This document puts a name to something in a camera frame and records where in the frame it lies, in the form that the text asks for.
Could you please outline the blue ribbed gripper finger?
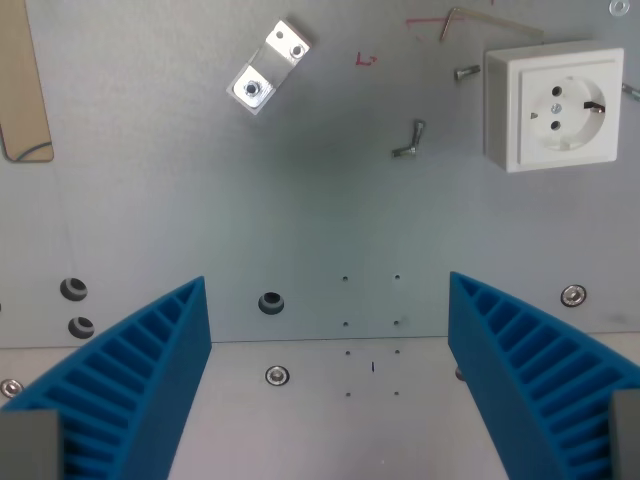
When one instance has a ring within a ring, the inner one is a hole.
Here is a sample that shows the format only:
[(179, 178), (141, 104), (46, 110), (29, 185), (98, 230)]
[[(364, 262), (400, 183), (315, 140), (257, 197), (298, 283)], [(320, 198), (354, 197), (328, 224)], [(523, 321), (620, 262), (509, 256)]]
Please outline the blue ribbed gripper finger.
[(210, 352), (197, 277), (93, 338), (1, 410), (59, 415), (66, 479), (166, 479)]
[(448, 345), (509, 478), (612, 478), (609, 403), (638, 387), (637, 364), (457, 272)]

